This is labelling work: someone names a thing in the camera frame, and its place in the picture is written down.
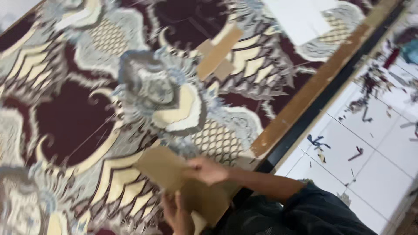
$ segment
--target person's hand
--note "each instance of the person's hand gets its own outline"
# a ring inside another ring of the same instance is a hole
[[[163,193],[161,200],[163,202],[164,218],[175,235],[193,235],[194,223],[190,212],[184,207],[180,192],[177,191],[174,197]]]
[[[205,157],[194,158],[187,161],[187,164],[190,169],[185,171],[186,176],[200,180],[209,186],[228,179],[227,168]]]

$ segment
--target rug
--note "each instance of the rug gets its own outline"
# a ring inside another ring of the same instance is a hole
[[[253,142],[375,4],[339,1],[294,46],[257,0],[45,1],[0,37],[0,230],[170,234],[132,168],[144,149],[253,170]],[[201,81],[196,47],[231,25],[233,71]]]

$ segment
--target person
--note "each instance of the person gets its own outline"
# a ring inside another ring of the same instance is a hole
[[[188,161],[185,174],[208,185],[233,181],[259,192],[227,219],[225,235],[358,234],[375,235],[335,195],[312,182],[225,167],[207,158]],[[190,212],[179,192],[163,194],[164,217],[176,235],[194,234]]]

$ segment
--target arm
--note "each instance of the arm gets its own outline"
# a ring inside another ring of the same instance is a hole
[[[302,189],[305,184],[294,179],[259,172],[246,171],[237,167],[224,167],[207,158],[195,158],[188,161],[189,177],[196,178],[208,185],[222,181],[233,181],[285,204],[286,200]]]

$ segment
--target sleeve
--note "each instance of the sleeve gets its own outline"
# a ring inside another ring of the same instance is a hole
[[[286,201],[283,218],[290,229],[303,234],[376,234],[338,197],[312,183]]]

